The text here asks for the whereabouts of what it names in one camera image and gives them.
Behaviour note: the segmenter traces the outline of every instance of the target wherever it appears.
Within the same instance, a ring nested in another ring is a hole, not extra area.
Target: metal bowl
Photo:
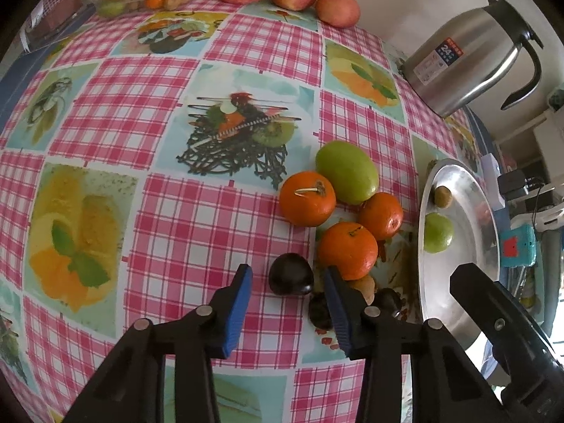
[[[446,186],[452,204],[439,209],[433,204],[433,189]],[[435,254],[423,249],[425,216],[440,213],[452,221],[450,246]],[[419,295],[424,319],[438,318],[466,350],[480,329],[450,295],[450,275],[460,264],[475,263],[492,280],[499,278],[499,244],[494,216],[480,185],[458,161],[443,159],[431,170],[421,200],[417,261]]]

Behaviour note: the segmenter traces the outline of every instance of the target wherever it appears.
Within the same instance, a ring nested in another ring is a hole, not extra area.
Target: white wall
[[[360,27],[380,36],[410,54],[436,29],[467,9],[485,6],[486,0],[357,0],[362,8]],[[537,32],[545,49],[537,49],[542,63],[542,81],[526,101],[507,110],[499,108],[507,96],[532,78],[532,62],[522,51],[510,72],[488,92],[472,102],[472,108],[488,129],[501,136],[540,114],[546,108],[546,95],[564,80],[564,47],[542,12],[532,0],[508,0]],[[534,153],[530,144],[521,148]]]

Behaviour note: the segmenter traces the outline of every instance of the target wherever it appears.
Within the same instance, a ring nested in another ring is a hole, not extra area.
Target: black plum
[[[383,313],[398,316],[401,311],[401,298],[393,289],[382,288],[376,291],[371,305],[378,307]]]
[[[270,266],[269,286],[277,295],[309,294],[314,286],[311,265],[295,252],[281,254]]]
[[[312,325],[318,329],[333,329],[333,322],[327,307],[325,293],[312,294],[309,299],[308,316]]]

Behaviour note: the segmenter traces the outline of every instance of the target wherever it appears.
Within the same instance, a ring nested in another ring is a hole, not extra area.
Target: tablecloth
[[[288,224],[276,193],[320,145],[363,148],[404,209],[371,273],[415,316],[427,165],[452,157],[482,174],[467,113],[435,115],[402,58],[362,29],[268,1],[92,16],[52,46],[0,136],[0,369],[32,419],[64,415],[137,318],[177,319],[248,263],[238,347],[214,363],[223,421],[353,421],[362,361],[312,326],[307,297],[269,290],[278,255],[315,252],[316,231]],[[321,229],[355,212],[339,204]]]

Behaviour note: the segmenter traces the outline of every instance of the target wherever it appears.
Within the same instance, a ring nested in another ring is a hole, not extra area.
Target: screw
[[[139,318],[133,323],[133,327],[137,330],[145,330],[149,327],[150,322],[147,318]]]
[[[493,324],[493,328],[495,330],[501,330],[505,327],[505,320],[503,318],[499,318],[495,321],[495,323]]]
[[[200,316],[208,316],[213,312],[213,308],[209,305],[201,305],[196,309],[196,314]]]
[[[364,313],[370,318],[376,318],[380,316],[380,309],[378,307],[369,305],[368,307],[365,308]]]
[[[442,329],[442,327],[443,327],[443,322],[441,320],[439,320],[438,318],[429,318],[427,320],[427,324],[429,325],[429,327],[431,329],[435,329],[435,330]]]

